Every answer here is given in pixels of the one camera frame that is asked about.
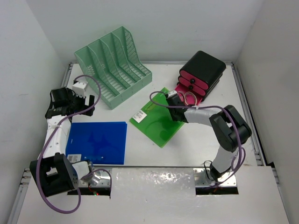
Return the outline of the green clip file folder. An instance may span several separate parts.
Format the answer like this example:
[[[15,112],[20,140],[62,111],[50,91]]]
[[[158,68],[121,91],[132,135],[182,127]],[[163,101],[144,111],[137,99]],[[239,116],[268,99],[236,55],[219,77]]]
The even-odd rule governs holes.
[[[173,121],[167,108],[151,101],[129,121],[160,148],[163,148],[184,124]]]

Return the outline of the blue file folder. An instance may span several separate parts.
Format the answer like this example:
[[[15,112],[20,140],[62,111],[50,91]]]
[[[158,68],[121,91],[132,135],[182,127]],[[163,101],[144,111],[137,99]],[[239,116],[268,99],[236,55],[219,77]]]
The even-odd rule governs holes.
[[[123,165],[126,122],[72,123],[65,154],[70,162]]]

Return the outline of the pink drawer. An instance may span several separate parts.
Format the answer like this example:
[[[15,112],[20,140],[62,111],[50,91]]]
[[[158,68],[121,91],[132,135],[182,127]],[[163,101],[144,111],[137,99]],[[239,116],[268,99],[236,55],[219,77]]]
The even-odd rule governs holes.
[[[200,95],[189,90],[182,84],[178,84],[175,91],[178,93],[180,99],[185,105],[199,105],[202,101],[202,97]]]
[[[191,83],[190,80],[187,80],[182,76],[178,78],[178,84],[185,91],[192,91],[193,93],[196,93],[202,97],[206,95],[206,92],[203,88],[199,87],[195,83]]]
[[[180,71],[178,81],[185,86],[195,85],[203,90],[207,90],[209,87],[206,82],[200,80],[199,78],[186,72],[185,70]]]

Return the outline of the brown tape roll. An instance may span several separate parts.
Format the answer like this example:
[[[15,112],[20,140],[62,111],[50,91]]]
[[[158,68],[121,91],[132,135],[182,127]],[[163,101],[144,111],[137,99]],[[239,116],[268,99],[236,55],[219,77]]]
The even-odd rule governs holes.
[[[195,94],[194,93],[192,93],[192,92],[190,92],[190,91],[188,91],[188,92],[186,92],[186,93],[184,93],[183,94],[183,98],[184,98],[184,103],[185,103],[185,105],[189,105],[189,103],[188,103],[188,101],[187,101],[187,96],[192,96],[193,97],[193,99],[194,99],[194,105],[197,105],[197,97],[195,96]]]

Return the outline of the pink top drawer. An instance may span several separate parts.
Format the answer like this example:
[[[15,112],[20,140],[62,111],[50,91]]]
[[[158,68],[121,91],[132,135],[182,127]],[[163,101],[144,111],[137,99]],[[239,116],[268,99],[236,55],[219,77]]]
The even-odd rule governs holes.
[[[195,85],[203,90],[207,90],[209,87],[206,82],[200,80],[199,78],[186,72],[185,70],[180,71],[178,81],[185,86]]]

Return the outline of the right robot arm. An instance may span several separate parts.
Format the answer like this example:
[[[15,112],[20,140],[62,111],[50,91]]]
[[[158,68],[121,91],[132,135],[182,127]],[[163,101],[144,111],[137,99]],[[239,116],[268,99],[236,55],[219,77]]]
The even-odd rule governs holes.
[[[232,105],[214,113],[209,108],[187,107],[175,91],[165,97],[173,121],[197,123],[213,129],[220,147],[210,164],[210,176],[212,180],[218,181],[232,168],[238,148],[252,135],[249,125]]]

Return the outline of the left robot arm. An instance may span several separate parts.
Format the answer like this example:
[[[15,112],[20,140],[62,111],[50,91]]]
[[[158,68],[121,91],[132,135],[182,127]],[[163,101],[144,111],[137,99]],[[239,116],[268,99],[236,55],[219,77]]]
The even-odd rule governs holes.
[[[40,185],[46,197],[76,190],[80,179],[90,172],[87,161],[80,155],[66,155],[66,145],[71,129],[71,118],[68,115],[84,111],[94,104],[91,95],[85,104],[85,87],[62,87],[51,90],[50,105],[45,114],[47,120],[47,147],[43,154],[40,167],[37,161],[30,163],[29,169],[36,178],[40,175]]]

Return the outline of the pink bottom drawer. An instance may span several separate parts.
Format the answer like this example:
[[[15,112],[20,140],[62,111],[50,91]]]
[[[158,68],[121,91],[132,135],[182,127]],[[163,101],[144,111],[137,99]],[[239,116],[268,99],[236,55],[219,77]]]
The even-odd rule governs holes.
[[[202,97],[200,95],[189,90],[182,84],[178,84],[175,91],[178,93],[180,99],[185,105],[199,105],[202,101]]]

